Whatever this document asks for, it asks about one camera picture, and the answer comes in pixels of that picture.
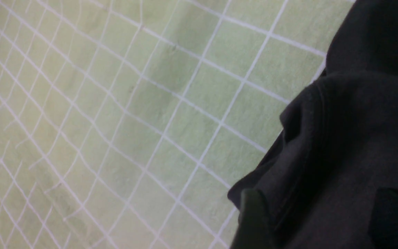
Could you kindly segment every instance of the black jacket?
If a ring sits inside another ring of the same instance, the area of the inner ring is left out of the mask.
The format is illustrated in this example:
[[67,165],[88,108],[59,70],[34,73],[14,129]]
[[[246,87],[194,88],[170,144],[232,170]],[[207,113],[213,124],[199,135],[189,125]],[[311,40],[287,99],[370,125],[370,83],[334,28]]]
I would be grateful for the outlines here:
[[228,193],[231,248],[398,248],[398,0],[357,0],[281,123]]

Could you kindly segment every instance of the textured surface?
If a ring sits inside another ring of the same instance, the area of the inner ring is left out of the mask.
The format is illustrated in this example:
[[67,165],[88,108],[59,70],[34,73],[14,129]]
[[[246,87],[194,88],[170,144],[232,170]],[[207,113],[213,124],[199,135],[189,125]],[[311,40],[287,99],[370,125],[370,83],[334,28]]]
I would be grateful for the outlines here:
[[347,0],[0,0],[0,248],[228,247]]

